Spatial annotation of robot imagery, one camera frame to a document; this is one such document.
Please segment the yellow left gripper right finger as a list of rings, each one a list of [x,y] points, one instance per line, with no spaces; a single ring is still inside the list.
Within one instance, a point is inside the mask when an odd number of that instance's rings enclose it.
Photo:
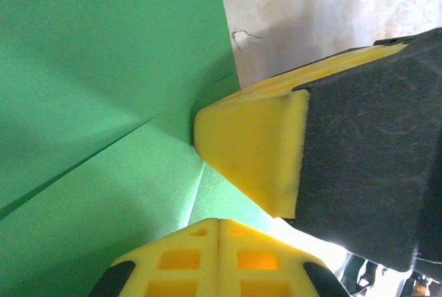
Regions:
[[[319,258],[234,220],[219,220],[219,296],[349,296]]]

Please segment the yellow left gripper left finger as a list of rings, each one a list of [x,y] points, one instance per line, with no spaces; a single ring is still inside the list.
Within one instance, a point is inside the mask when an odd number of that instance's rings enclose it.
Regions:
[[[219,223],[201,220],[118,257],[89,296],[217,296]]]

